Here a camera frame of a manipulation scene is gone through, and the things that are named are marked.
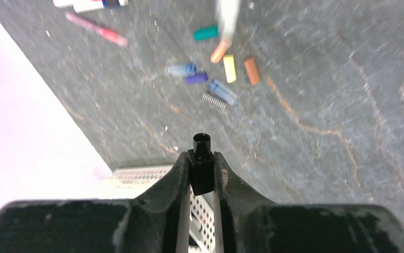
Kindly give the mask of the houndstooth pen cap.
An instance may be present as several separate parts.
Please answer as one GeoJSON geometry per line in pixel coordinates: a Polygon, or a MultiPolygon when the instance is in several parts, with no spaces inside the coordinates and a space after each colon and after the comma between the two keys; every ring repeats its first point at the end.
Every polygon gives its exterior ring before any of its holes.
{"type": "Polygon", "coordinates": [[[209,91],[202,94],[202,99],[221,110],[224,110],[227,105],[225,100],[209,91]]]}

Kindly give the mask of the purple pen cap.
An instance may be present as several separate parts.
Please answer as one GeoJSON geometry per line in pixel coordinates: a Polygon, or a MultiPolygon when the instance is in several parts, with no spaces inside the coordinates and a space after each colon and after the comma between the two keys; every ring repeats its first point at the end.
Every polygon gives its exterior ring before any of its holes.
{"type": "Polygon", "coordinates": [[[187,84],[205,83],[208,81],[208,74],[206,72],[199,72],[185,78],[187,84]]]}

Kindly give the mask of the orange pen cap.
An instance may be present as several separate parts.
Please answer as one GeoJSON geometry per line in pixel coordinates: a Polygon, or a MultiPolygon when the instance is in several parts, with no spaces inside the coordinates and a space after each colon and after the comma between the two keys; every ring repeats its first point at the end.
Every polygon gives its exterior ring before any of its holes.
{"type": "Polygon", "coordinates": [[[210,57],[211,62],[218,63],[223,58],[223,56],[225,55],[227,50],[230,48],[231,44],[232,44],[232,42],[230,39],[222,38],[220,40],[218,46],[216,47],[216,49],[211,54],[211,57],[210,57]]]}

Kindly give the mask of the orange capped pen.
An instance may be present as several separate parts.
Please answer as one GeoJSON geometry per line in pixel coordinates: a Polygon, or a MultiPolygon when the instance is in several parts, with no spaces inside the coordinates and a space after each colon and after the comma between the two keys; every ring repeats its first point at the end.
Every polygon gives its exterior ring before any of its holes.
{"type": "Polygon", "coordinates": [[[222,38],[234,36],[241,0],[216,0],[215,16],[222,38]]]}

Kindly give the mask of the black square pen cap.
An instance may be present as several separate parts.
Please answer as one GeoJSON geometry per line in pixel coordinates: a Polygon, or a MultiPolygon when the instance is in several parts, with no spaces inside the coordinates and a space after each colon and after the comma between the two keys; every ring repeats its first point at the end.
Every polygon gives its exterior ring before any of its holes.
{"type": "Polygon", "coordinates": [[[193,148],[188,150],[189,180],[195,196],[214,189],[215,157],[211,151],[211,137],[198,133],[193,137],[193,148]]]}

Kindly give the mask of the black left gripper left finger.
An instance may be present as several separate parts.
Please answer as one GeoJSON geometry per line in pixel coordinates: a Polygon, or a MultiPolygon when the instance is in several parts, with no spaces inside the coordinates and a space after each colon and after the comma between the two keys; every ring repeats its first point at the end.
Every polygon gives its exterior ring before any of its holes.
{"type": "MultiPolygon", "coordinates": [[[[185,173],[182,153],[171,171],[185,173]]],[[[0,209],[0,252],[124,252],[131,199],[14,201],[0,209]]]]}

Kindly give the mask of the yellow pen cap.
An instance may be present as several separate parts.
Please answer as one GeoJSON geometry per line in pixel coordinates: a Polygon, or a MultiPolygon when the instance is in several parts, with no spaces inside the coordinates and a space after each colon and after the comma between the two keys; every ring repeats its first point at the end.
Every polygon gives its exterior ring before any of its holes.
{"type": "Polygon", "coordinates": [[[224,55],[223,64],[224,64],[227,83],[235,82],[237,76],[236,76],[234,56],[232,54],[224,55]]]}

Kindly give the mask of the teal pen cap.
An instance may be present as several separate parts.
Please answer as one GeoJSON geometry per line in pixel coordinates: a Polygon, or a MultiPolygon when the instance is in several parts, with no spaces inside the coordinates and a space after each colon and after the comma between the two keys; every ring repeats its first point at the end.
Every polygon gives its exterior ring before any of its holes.
{"type": "Polygon", "coordinates": [[[200,29],[197,29],[193,33],[193,38],[195,41],[203,41],[208,40],[218,36],[218,26],[206,26],[200,29]]]}

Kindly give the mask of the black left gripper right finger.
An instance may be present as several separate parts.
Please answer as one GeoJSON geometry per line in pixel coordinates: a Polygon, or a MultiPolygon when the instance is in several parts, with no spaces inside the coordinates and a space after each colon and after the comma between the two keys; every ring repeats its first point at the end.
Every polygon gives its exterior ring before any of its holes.
{"type": "Polygon", "coordinates": [[[404,252],[404,227],[368,204],[287,204],[254,190],[216,152],[217,252],[404,252]]]}

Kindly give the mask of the brown pen cap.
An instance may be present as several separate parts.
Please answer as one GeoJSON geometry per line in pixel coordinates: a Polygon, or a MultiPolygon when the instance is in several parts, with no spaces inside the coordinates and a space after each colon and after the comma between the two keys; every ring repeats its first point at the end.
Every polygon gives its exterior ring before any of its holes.
{"type": "Polygon", "coordinates": [[[250,56],[245,58],[243,63],[251,85],[258,85],[261,81],[261,77],[255,59],[250,56]]]}

